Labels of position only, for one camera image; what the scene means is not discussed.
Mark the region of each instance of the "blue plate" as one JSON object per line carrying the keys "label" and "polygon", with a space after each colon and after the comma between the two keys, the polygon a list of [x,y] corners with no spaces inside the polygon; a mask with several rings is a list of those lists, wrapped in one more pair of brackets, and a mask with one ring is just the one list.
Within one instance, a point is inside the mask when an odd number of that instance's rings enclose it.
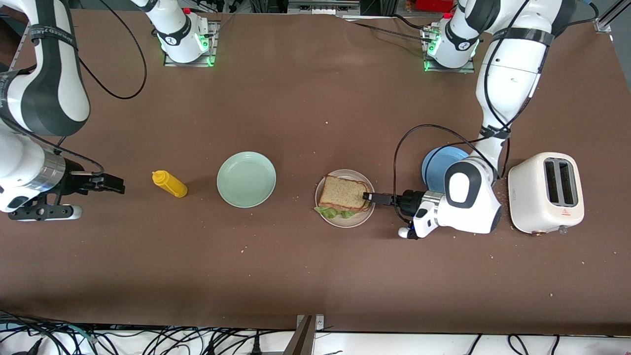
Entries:
{"label": "blue plate", "polygon": [[459,162],[469,156],[469,153],[456,147],[445,147],[434,155],[438,149],[440,149],[440,147],[433,149],[425,156],[425,159],[423,159],[421,177],[430,191],[445,193],[445,173],[447,169],[453,163]]}

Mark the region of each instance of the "white toaster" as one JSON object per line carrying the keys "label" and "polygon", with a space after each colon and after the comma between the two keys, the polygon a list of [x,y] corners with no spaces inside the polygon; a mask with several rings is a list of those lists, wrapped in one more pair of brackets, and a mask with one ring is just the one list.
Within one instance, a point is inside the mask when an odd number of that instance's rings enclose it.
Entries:
{"label": "white toaster", "polygon": [[509,171],[510,217],[526,233],[567,233],[583,220],[583,192],[576,161],[540,153]]}

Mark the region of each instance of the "white plate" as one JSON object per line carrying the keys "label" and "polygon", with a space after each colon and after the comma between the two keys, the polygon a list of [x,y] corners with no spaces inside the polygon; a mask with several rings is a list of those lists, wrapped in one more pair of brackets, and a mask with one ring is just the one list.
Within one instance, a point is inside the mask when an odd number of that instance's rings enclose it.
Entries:
{"label": "white plate", "polygon": [[[370,183],[370,181],[364,175],[360,174],[357,171],[342,169],[342,170],[335,170],[333,172],[330,172],[329,175],[335,176],[336,178],[361,181],[363,183],[366,183],[366,185],[368,185],[368,188],[370,189],[369,192],[371,193],[375,192],[375,188],[372,187],[372,184]],[[317,207],[318,200],[320,200],[320,195],[322,194],[322,188],[324,187],[325,179],[326,179],[326,176],[322,178],[322,180],[320,180],[320,183],[315,188],[315,206],[316,207]],[[352,228],[366,222],[368,218],[370,218],[370,215],[372,215],[372,211],[374,210],[375,210],[375,204],[371,203],[367,211],[358,212],[350,218],[342,218],[342,216],[335,216],[335,218],[328,219],[328,218],[324,218],[324,216],[322,215],[320,215],[320,217],[322,217],[322,219],[324,219],[326,222],[328,222],[332,226],[336,226],[340,228]]]}

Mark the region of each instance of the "sandwich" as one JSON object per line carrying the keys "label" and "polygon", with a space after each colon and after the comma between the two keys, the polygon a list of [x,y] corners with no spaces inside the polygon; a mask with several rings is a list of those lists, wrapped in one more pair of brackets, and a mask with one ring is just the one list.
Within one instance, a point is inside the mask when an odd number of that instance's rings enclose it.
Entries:
{"label": "sandwich", "polygon": [[363,199],[363,194],[370,192],[368,185],[361,181],[326,176],[322,193],[315,208],[325,218],[350,218],[358,212],[367,211],[370,202]]}

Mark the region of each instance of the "plate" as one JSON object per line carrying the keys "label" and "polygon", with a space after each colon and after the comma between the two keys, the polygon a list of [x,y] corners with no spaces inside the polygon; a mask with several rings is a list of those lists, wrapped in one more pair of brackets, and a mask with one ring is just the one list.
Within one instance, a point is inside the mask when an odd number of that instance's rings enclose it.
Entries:
{"label": "plate", "polygon": [[275,186],[274,165],[265,155],[256,152],[231,156],[217,174],[219,195],[234,207],[250,208],[262,204]]}
{"label": "plate", "polygon": [[[429,162],[430,166],[428,167],[427,163],[432,156],[432,161]],[[421,178],[427,189],[445,193],[445,173],[452,164],[468,156],[469,153],[456,147],[435,148],[429,152],[423,159],[423,165],[421,166]]]}
{"label": "plate", "polygon": [[[329,175],[335,176],[337,178],[361,181],[363,183],[366,183],[366,185],[368,185],[368,188],[370,189],[369,192],[371,193],[375,192],[375,188],[372,187],[372,184],[370,183],[370,181],[364,175],[360,174],[357,171],[342,169],[342,170],[335,170],[333,172],[330,172]],[[322,188],[324,187],[324,179],[326,179],[326,176],[322,178],[322,180],[320,180],[320,183],[315,188],[315,206],[316,207],[317,207],[318,200],[320,200],[320,195],[322,194]],[[367,211],[358,212],[357,214],[355,214],[354,216],[350,218],[342,218],[341,216],[335,216],[335,218],[328,219],[328,218],[324,218],[324,216],[322,215],[320,215],[320,217],[322,217],[322,219],[324,219],[327,223],[331,224],[332,226],[336,226],[340,228],[352,228],[366,222],[368,218],[370,218],[370,215],[372,215],[372,211],[374,210],[375,210],[375,204],[371,203]]]}

